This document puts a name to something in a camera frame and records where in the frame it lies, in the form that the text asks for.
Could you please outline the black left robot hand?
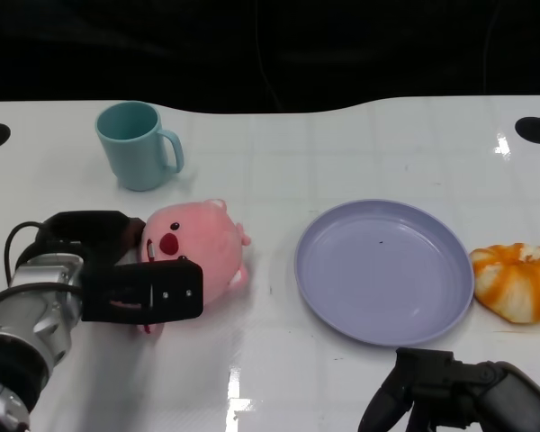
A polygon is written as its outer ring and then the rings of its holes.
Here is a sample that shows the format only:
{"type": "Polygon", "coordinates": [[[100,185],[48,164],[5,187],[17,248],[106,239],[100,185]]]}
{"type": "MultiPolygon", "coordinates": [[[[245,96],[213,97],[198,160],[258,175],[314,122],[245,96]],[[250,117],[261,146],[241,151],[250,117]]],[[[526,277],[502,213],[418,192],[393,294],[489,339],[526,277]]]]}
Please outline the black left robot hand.
{"type": "Polygon", "coordinates": [[[31,249],[36,256],[83,259],[78,277],[82,320],[151,325],[203,312],[203,270],[187,258],[132,264],[119,261],[142,245],[145,222],[119,211],[65,211],[45,220],[31,249]]]}

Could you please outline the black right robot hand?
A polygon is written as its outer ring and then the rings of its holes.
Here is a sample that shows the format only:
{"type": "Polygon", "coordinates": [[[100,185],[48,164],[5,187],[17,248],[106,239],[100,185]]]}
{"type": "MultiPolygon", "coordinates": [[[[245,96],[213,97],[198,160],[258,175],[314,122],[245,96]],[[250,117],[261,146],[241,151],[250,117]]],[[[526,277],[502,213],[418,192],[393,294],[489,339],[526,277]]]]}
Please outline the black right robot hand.
{"type": "Polygon", "coordinates": [[[439,427],[540,431],[540,386],[507,362],[465,364],[449,351],[400,347],[368,404],[360,431],[389,431],[409,413],[408,431],[439,427]]]}

